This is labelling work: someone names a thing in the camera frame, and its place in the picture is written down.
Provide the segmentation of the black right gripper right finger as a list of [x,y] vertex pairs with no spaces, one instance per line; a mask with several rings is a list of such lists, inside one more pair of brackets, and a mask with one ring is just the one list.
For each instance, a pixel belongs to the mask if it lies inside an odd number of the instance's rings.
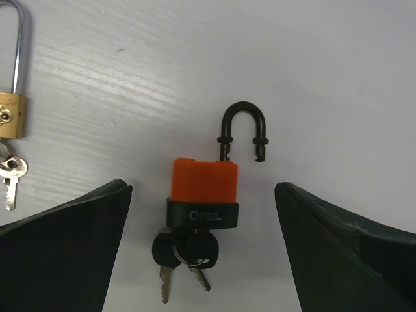
[[415,235],[288,182],[276,209],[302,311],[414,311]]

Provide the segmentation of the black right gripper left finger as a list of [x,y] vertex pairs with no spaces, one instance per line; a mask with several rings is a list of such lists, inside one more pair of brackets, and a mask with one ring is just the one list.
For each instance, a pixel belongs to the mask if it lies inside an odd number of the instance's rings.
[[115,179],[1,226],[2,311],[102,311],[133,188]]

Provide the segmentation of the orange black Opel padlock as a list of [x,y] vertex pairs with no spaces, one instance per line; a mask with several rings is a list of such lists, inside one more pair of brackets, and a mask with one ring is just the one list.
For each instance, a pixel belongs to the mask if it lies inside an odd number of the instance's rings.
[[178,158],[173,163],[172,186],[167,199],[166,225],[170,228],[191,230],[231,229],[237,227],[238,166],[230,161],[231,126],[236,114],[245,112],[255,122],[256,161],[265,161],[268,144],[266,121],[261,110],[253,103],[240,101],[225,111],[218,161],[197,161]]

